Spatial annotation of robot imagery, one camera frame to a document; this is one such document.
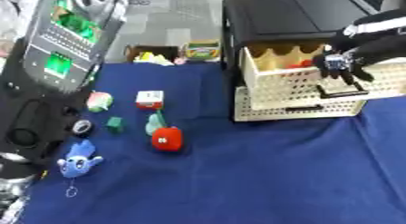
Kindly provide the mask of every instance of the green block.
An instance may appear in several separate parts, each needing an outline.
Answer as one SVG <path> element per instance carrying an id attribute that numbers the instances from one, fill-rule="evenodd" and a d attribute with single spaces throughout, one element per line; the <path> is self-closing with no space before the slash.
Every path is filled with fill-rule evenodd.
<path id="1" fill-rule="evenodd" d="M 124 131 L 124 126 L 122 123 L 122 118 L 111 117 L 107 122 L 107 129 L 113 133 L 121 133 Z"/>

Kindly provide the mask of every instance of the black tape roll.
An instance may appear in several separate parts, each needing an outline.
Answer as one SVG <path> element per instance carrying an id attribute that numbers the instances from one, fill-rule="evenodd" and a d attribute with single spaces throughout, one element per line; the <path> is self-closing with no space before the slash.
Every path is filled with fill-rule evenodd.
<path id="1" fill-rule="evenodd" d="M 89 120 L 79 120 L 72 127 L 72 133 L 74 136 L 86 139 L 88 138 L 94 129 L 93 124 Z"/>

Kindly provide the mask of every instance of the blue plush bird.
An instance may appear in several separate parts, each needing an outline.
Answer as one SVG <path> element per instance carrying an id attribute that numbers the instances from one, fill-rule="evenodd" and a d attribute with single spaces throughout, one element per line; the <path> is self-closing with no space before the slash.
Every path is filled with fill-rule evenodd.
<path id="1" fill-rule="evenodd" d="M 66 155 L 66 160 L 58 160 L 61 173 L 66 178 L 80 177 L 103 161 L 102 156 L 90 157 L 96 152 L 96 147 L 90 141 L 83 141 L 81 144 L 75 143 L 71 151 Z"/>

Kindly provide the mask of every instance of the blue tablecloth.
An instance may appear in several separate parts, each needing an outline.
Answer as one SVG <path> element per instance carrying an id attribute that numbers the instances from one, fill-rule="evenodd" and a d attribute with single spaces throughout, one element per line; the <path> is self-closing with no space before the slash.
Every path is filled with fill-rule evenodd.
<path id="1" fill-rule="evenodd" d="M 23 223 L 406 223 L 405 98 L 371 101 L 353 118 L 233 124 L 223 87 L 216 64 L 105 65 L 97 90 L 115 102 L 85 116 L 106 161 L 76 180 L 71 199 L 53 165 Z M 185 134 L 181 154 L 151 147 L 150 112 L 134 105 L 141 90 L 165 91 L 167 121 Z M 123 134 L 103 127 L 110 116 L 124 118 Z"/>

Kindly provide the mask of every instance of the white storage basket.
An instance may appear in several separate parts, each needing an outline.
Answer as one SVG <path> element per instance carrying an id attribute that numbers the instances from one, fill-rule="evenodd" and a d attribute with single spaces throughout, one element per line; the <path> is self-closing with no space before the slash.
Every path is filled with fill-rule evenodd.
<path id="1" fill-rule="evenodd" d="M 273 108 L 261 111 L 251 109 L 251 102 L 246 87 L 236 88 L 234 120 L 236 122 L 253 122 L 283 119 L 309 119 L 323 117 L 345 117 L 357 115 L 365 101 L 333 102 L 312 107 Z"/>
<path id="2" fill-rule="evenodd" d="M 358 87 L 348 86 L 342 79 L 322 79 L 316 67 L 277 69 L 285 67 L 287 63 L 312 59 L 322 48 L 320 44 L 310 54 L 304 54 L 297 46 L 283 56 L 267 50 L 261 56 L 253 58 L 248 47 L 245 47 L 244 51 L 241 51 L 240 67 L 249 90 L 252 109 L 259 111 L 332 102 L 365 101 L 406 93 L 405 58 L 365 67 L 365 71 L 372 74 L 375 81 L 368 83 L 357 80 L 361 85 Z M 278 62 L 272 61 L 275 58 L 279 59 Z"/>

